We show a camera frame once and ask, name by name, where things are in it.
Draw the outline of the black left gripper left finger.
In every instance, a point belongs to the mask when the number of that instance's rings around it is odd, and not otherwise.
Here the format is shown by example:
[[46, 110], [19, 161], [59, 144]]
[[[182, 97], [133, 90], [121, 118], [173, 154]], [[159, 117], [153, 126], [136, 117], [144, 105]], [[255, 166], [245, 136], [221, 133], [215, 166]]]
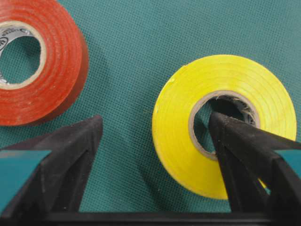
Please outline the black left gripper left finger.
[[95, 115], [0, 151], [0, 217], [78, 212], [103, 134]]

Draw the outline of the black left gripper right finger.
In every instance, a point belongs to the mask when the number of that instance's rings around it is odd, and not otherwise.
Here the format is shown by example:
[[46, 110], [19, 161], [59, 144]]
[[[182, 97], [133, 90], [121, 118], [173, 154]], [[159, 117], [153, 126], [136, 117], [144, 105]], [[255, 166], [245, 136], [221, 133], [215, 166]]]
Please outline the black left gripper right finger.
[[209, 131], [233, 212], [301, 217], [301, 178], [280, 155], [299, 159], [300, 143], [218, 112], [210, 116]]

